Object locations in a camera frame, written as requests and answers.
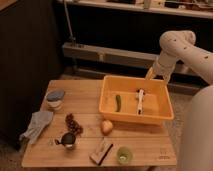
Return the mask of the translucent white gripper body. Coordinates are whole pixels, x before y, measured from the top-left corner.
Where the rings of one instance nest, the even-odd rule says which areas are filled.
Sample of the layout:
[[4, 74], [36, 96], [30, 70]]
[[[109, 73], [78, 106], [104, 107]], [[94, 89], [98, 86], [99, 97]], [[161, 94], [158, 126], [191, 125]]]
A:
[[153, 65], [148, 70], [145, 79], [150, 80], [156, 76], [162, 76], [164, 83], [167, 84], [173, 71], [174, 59], [166, 54], [162, 54], [154, 61]]

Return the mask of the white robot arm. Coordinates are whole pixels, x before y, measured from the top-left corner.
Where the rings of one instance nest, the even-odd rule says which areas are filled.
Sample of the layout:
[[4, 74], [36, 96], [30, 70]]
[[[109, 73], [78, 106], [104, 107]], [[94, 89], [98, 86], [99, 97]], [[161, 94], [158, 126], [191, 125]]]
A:
[[181, 60], [208, 83], [191, 99], [186, 110], [177, 171], [213, 171], [213, 52], [195, 46], [193, 31], [166, 31], [159, 40], [160, 55], [146, 79], [161, 75], [169, 82]]

